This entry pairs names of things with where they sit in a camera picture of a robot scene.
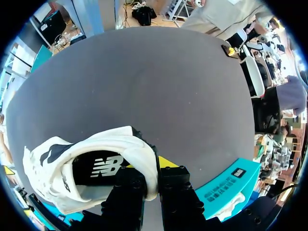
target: teal box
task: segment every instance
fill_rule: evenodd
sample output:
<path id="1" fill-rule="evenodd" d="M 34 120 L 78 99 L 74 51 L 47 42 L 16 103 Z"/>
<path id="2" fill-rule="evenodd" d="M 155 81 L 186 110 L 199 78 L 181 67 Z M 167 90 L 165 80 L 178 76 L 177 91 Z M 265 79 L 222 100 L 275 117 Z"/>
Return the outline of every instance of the teal box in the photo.
<path id="1" fill-rule="evenodd" d="M 232 215 L 224 220 L 239 213 L 252 194 L 259 176 L 259 170 L 260 163 L 239 158 L 216 178 L 197 189 L 196 194 L 199 200 L 204 203 L 205 218 L 212 218 L 241 192 L 245 196 L 245 201 L 238 203 L 232 211 Z"/>

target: yellow tape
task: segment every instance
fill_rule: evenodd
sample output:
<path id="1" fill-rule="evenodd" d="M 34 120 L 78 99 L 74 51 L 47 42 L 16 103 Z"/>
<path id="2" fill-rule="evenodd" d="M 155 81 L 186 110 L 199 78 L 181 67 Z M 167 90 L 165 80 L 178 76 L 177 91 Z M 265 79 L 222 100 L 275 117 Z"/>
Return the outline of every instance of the yellow tape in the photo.
<path id="1" fill-rule="evenodd" d="M 171 161 L 163 158 L 162 156 L 158 157 L 160 167 L 178 167 L 176 164 L 173 164 Z"/>

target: desk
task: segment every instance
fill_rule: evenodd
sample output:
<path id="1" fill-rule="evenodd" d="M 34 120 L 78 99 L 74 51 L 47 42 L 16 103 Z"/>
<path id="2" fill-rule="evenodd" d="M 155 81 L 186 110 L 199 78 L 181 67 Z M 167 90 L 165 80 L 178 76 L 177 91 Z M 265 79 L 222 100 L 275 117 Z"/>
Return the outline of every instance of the desk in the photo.
<path id="1" fill-rule="evenodd" d="M 53 136 L 77 142 L 125 125 L 142 131 L 159 155 L 185 165 L 195 189 L 238 157 L 252 160 L 249 90 L 239 61 L 222 44 L 179 28 L 136 27 L 87 38 L 51 57 L 7 111 L 26 191 L 33 192 L 23 171 L 25 146 L 33 150 Z M 144 230 L 162 230 L 160 213 L 158 198 L 146 203 Z"/>

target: black chair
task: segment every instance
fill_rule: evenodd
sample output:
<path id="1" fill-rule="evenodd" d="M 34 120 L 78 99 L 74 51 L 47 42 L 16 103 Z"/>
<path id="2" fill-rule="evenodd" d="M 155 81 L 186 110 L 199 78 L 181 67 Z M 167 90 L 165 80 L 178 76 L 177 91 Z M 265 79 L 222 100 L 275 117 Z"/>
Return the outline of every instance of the black chair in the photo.
<path id="1" fill-rule="evenodd" d="M 277 134 L 280 131 L 280 108 L 272 107 L 271 110 L 269 110 L 269 105 L 278 105 L 278 97 L 274 88 L 267 89 L 263 98 L 252 99 L 252 105 L 254 111 L 255 131 L 271 133 L 271 131 L 269 131 L 269 124 L 272 119 L 275 119 L 278 123 L 278 129 L 275 133 Z"/>

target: new balance logo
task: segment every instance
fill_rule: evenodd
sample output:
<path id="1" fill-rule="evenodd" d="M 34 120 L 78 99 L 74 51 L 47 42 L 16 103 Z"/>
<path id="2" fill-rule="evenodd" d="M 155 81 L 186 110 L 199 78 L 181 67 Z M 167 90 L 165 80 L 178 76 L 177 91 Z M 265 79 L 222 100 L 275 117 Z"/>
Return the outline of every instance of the new balance logo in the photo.
<path id="1" fill-rule="evenodd" d="M 120 155 L 110 156 L 106 161 L 103 161 L 102 158 L 96 159 L 94 163 L 94 168 L 91 177 L 102 177 L 113 176 L 120 169 L 121 164 L 123 163 L 123 157 Z"/>

